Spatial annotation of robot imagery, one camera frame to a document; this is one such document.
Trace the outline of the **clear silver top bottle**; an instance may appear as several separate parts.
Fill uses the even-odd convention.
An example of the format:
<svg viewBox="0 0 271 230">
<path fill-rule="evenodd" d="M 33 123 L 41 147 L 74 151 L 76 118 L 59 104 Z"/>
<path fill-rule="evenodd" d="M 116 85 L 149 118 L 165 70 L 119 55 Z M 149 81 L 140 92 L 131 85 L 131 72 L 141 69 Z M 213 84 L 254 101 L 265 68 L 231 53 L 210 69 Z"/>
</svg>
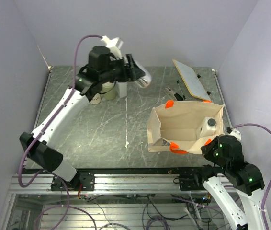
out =
<svg viewBox="0 0 271 230">
<path fill-rule="evenodd" d="M 138 62 L 135 60 L 135 77 L 136 83 L 140 88 L 147 88 L 151 82 L 152 77 L 150 73 Z"/>
</svg>

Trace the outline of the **white bottle grey cap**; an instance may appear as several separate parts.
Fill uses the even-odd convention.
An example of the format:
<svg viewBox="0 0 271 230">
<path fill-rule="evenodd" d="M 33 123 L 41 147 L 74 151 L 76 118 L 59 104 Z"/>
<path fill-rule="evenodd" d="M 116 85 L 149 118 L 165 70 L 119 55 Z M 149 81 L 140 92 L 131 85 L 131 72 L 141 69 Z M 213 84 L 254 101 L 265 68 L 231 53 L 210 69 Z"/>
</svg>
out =
<svg viewBox="0 0 271 230">
<path fill-rule="evenodd" d="M 212 117 L 205 117 L 197 130 L 197 138 L 213 135 L 216 131 L 216 120 Z"/>
<path fill-rule="evenodd" d="M 116 91 L 120 98 L 125 98 L 127 96 L 127 83 L 126 82 L 117 82 Z"/>
</svg>

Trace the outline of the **beige cap bottle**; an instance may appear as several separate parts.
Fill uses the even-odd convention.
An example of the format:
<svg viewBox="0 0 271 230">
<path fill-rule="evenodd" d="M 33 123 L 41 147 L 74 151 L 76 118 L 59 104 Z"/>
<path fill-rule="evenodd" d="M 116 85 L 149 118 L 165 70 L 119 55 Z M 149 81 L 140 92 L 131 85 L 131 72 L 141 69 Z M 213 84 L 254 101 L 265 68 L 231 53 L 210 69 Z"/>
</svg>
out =
<svg viewBox="0 0 271 230">
<path fill-rule="evenodd" d="M 114 82 L 106 82 L 102 85 L 101 95 L 104 97 L 105 100 L 111 101 L 115 99 L 116 91 L 114 88 Z"/>
</svg>

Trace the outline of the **beige canvas tote bag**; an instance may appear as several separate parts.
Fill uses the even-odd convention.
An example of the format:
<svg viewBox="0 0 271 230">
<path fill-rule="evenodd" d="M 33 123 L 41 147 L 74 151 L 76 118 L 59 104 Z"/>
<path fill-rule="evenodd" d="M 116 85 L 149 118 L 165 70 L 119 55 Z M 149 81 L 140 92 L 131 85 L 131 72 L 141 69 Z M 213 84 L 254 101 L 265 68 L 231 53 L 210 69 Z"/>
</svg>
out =
<svg viewBox="0 0 271 230">
<path fill-rule="evenodd" d="M 206 101 L 169 100 L 152 108 L 147 124 L 148 151 L 201 155 L 207 141 L 224 133 L 223 111 L 223 105 Z M 198 139 L 197 130 L 205 117 L 216 120 L 216 131 Z"/>
</svg>

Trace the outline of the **beige round lid bottle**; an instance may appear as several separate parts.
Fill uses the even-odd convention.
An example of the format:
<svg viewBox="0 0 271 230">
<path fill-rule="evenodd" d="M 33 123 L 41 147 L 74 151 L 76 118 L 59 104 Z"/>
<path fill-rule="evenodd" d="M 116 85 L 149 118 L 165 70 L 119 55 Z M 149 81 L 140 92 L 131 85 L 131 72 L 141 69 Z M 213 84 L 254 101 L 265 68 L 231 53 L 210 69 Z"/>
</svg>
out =
<svg viewBox="0 0 271 230">
<path fill-rule="evenodd" d="M 98 94 L 96 94 L 93 98 L 92 98 L 92 100 L 90 101 L 90 103 L 92 104 L 92 105 L 96 105 L 96 104 L 99 104 L 101 102 L 101 95 L 98 93 Z"/>
</svg>

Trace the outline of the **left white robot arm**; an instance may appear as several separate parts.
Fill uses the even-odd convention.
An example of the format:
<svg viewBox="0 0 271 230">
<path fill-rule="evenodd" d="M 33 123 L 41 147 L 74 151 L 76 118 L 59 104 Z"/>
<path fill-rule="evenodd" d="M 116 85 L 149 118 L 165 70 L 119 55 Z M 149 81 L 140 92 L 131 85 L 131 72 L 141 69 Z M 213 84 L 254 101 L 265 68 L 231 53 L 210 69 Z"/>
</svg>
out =
<svg viewBox="0 0 271 230">
<path fill-rule="evenodd" d="M 62 99 L 48 117 L 31 133 L 23 132 L 20 143 L 24 149 L 23 160 L 31 159 L 43 170 L 63 179 L 68 190 L 79 187 L 78 171 L 64 160 L 63 154 L 54 149 L 54 142 L 73 117 L 102 91 L 105 83 L 137 82 L 146 87 L 150 74 L 133 59 L 131 54 L 116 56 L 105 46 L 95 46 L 89 52 L 88 63 L 73 78 Z"/>
</svg>

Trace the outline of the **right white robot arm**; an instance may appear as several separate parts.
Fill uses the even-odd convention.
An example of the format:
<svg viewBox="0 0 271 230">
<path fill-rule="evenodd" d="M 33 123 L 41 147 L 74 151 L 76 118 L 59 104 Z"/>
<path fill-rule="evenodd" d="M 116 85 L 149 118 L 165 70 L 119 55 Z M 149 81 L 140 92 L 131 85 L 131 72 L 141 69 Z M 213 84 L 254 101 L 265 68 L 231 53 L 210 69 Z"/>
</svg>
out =
<svg viewBox="0 0 271 230">
<path fill-rule="evenodd" d="M 204 165 L 195 171 L 193 184 L 206 189 L 225 214 L 233 230 L 270 230 L 271 222 L 264 205 L 266 191 L 259 168 L 245 161 L 241 142 L 232 135 L 208 136 L 183 146 L 172 143 L 173 153 L 201 154 L 214 165 Z M 218 170 L 236 189 L 243 209 L 226 191 Z"/>
</svg>

